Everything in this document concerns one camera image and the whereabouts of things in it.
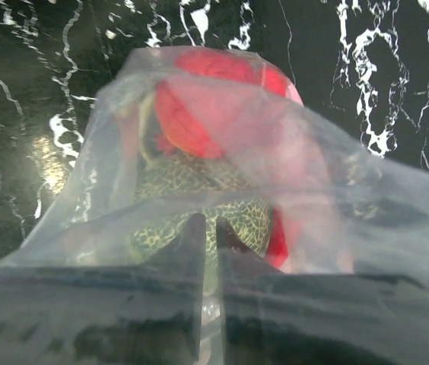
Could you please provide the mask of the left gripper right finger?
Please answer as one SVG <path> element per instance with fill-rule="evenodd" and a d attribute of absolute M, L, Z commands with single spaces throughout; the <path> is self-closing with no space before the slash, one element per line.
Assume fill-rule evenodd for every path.
<path fill-rule="evenodd" d="M 429 284 L 285 274 L 216 221 L 225 364 L 429 364 Z"/>

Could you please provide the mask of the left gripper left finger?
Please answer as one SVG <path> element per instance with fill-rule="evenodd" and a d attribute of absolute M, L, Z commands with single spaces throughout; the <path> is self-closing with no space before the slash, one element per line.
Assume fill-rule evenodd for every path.
<path fill-rule="evenodd" d="M 0 364 L 200 360 L 206 219 L 146 262 L 76 264 L 59 240 L 0 259 Z"/>

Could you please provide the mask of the clear zip top bag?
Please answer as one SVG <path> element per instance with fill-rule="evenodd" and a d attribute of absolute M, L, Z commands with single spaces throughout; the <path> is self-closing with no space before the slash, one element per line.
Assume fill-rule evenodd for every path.
<path fill-rule="evenodd" d="M 192 47 L 198 46 L 130 54 L 97 93 L 68 181 L 18 249 L 59 240 L 76 264 L 141 264 L 151 257 L 143 262 L 132 257 L 132 233 L 179 203 L 162 198 L 134 203 L 132 197 L 146 164 L 186 153 L 166 155 L 156 148 L 154 99 L 158 85 L 176 74 L 175 58 Z M 275 209 L 300 223 L 290 254 L 293 271 L 285 274 L 394 272 L 429 284 L 429 173 L 372 155 L 303 104 L 263 90 L 253 97 L 236 124 L 251 132 L 251 139 L 243 142 L 228 132 L 222 139 L 226 153 L 215 159 L 233 163 L 252 184 L 235 197 L 268 202 L 272 224 Z M 219 283 L 213 295 L 202 297 L 201 346 L 194 364 L 225 364 Z"/>

